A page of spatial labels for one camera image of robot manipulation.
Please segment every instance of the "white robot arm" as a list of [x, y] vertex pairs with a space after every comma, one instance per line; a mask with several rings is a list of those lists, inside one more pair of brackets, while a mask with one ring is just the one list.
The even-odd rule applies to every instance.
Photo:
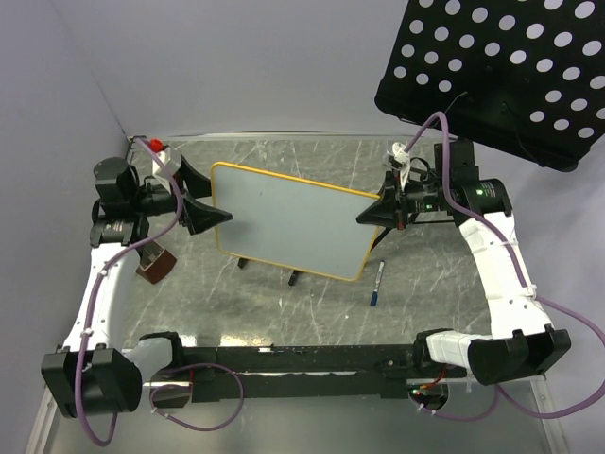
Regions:
[[[484, 385], [541, 374], [570, 348], [569, 336], [565, 330], [554, 330], [535, 299], [535, 287], [519, 251], [514, 215], [504, 185], [497, 180], [479, 180], [472, 142], [457, 140], [450, 148], [452, 161], [447, 171], [452, 176], [452, 197], [502, 232], [504, 242], [484, 223], [452, 210], [446, 202], [440, 177], [441, 146], [435, 148], [433, 171], [412, 168], [406, 147], [395, 143], [389, 153], [390, 170], [386, 172], [381, 198], [360, 214], [357, 222], [383, 226], [387, 232], [415, 223], [421, 213], [447, 211], [475, 258], [492, 318], [491, 335], [447, 328], [419, 333], [414, 343], [419, 368], [435, 362], [464, 367]], [[423, 176], [418, 181], [411, 180], [410, 172]], [[518, 259], [526, 284], [520, 284], [508, 248]]]
[[[179, 222], [190, 235], [232, 218], [231, 214], [196, 200], [211, 195], [210, 181], [176, 150], [162, 148], [157, 153], [164, 166], [175, 174], [183, 200]], [[164, 186], [166, 180], [140, 184], [134, 167], [121, 158], [102, 161], [95, 166], [94, 174], [100, 199], [93, 210], [88, 284], [74, 327], [57, 352], [44, 357], [42, 365], [43, 378], [61, 413], [68, 417], [77, 416], [74, 377], [84, 332], [88, 345], [84, 351], [81, 402], [87, 414], [133, 411], [139, 404], [143, 383], [166, 366], [179, 366], [182, 361], [177, 333], [144, 336], [131, 351], [121, 352], [123, 311], [139, 265], [139, 254], [131, 245], [147, 238], [148, 216], [177, 210], [177, 197], [170, 185]], [[106, 264], [127, 248], [129, 251], [105, 271]], [[100, 272], [106, 272], [105, 278], [96, 294], [90, 326], [84, 329]]]

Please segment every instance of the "white wall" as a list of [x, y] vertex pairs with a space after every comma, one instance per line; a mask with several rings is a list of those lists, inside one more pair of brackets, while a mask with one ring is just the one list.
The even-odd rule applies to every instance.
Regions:
[[93, 165], [126, 143], [47, 0], [0, 2], [0, 62], [0, 450], [13, 454], [86, 284]]
[[[568, 174], [490, 148], [477, 147], [476, 154], [482, 177], [499, 178], [509, 190], [521, 250], [538, 292], [605, 329], [605, 146], [596, 144]], [[603, 382], [605, 351], [588, 328], [547, 311], [572, 338], [571, 351], [548, 374], [563, 409]], [[573, 453], [605, 452], [604, 415], [605, 399], [561, 419]]]
[[373, 98], [406, 0], [52, 0], [128, 134], [401, 133]]

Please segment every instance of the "brown object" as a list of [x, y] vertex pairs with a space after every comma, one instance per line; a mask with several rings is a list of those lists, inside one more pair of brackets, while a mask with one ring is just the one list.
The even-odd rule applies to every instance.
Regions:
[[157, 284], [166, 277], [177, 263], [177, 257], [155, 241], [138, 249], [141, 264], [136, 273], [145, 277], [151, 284]]

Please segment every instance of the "marker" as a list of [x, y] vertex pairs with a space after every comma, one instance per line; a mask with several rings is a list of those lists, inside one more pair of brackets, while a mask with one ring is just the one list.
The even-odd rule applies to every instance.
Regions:
[[380, 289], [380, 282], [382, 281], [382, 273], [385, 270], [385, 261], [381, 260], [380, 265], [378, 265], [378, 273], [376, 273], [376, 285], [374, 287], [374, 292], [372, 293], [372, 298], [370, 299], [370, 306], [376, 306], [378, 303], [378, 289]]

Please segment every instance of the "metal table surface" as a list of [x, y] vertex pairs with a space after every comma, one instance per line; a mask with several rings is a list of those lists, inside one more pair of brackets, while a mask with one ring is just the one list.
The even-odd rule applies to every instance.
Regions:
[[[388, 140], [209, 140], [171, 142], [209, 176], [228, 161], [376, 192], [384, 179]], [[432, 142], [413, 150], [432, 162]], [[141, 177], [150, 160], [135, 149]], [[170, 216], [151, 218], [151, 232]], [[174, 228], [160, 243], [178, 257], [153, 286], [138, 277], [126, 309], [125, 347], [144, 334], [174, 330], [188, 346], [346, 345], [410, 343], [431, 328], [489, 333], [490, 316], [468, 247], [453, 224], [410, 226], [391, 232], [372, 252], [361, 278], [341, 282], [237, 259], [216, 248], [215, 235]], [[387, 261], [378, 305], [370, 307], [375, 274]]]

